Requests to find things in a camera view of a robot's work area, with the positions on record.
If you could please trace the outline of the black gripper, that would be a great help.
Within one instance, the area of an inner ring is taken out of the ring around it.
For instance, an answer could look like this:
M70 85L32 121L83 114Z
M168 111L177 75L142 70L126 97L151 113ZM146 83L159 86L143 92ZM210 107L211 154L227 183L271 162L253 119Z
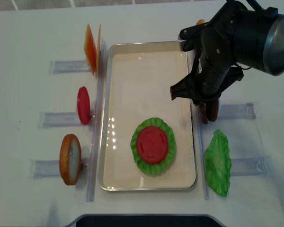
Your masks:
M170 87L171 100L192 99L195 104L212 101L236 81L243 70L236 66L232 49L234 31L247 8L228 0L214 17L203 25L182 29L178 35L183 52L194 51L191 72Z

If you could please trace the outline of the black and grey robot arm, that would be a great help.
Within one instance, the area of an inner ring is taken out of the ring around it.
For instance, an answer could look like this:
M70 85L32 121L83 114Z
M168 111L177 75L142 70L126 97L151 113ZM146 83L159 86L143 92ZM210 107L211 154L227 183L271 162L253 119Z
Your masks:
M209 22L180 31L180 49L195 57L191 72L171 86L172 99L215 100L243 78L242 65L273 76L284 72L284 15L254 0L249 5L229 0Z

